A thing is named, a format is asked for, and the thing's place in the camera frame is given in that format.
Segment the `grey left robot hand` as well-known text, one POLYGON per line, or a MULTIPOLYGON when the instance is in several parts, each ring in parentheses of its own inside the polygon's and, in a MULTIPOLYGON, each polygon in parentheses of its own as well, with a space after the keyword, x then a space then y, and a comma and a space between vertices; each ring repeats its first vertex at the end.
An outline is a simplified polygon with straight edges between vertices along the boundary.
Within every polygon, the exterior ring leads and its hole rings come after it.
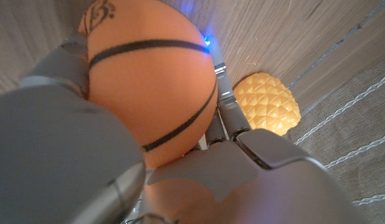
POLYGON ((0 223, 364 223, 325 167, 251 130, 215 37, 220 83, 207 149, 145 171, 120 120, 87 101, 87 39, 62 42, 0 96, 0 223))

